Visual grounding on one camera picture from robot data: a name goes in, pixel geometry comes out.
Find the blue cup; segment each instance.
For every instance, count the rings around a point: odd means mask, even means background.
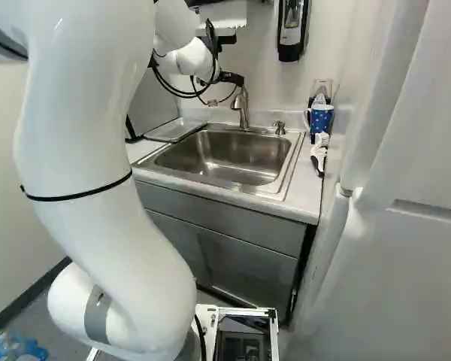
[[[314,144],[316,133],[329,133],[329,125],[334,115],[334,107],[327,104],[313,104],[310,107],[310,142]]]

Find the stainless steel sink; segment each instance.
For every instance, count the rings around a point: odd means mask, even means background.
[[[277,136],[269,129],[245,132],[233,126],[209,124],[132,167],[282,200],[292,176],[291,161],[294,158],[295,163],[295,150],[303,138],[301,132]]]

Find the gray band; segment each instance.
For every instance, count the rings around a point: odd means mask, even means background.
[[[10,59],[27,60],[27,49],[21,44],[12,40],[2,30],[0,30],[0,55]]]
[[[91,340],[110,344],[107,338],[107,312],[111,303],[112,298],[109,295],[100,287],[93,287],[83,318],[85,332]]]

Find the faucet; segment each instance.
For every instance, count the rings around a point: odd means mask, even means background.
[[[249,129],[249,94],[246,87],[242,86],[241,91],[234,97],[231,103],[231,109],[233,111],[240,111],[241,117],[239,118],[239,128],[241,130]]]

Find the wall-mounted soap dispenser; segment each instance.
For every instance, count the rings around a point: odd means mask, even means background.
[[[312,0],[279,0],[277,52],[281,62],[296,62],[304,53]]]

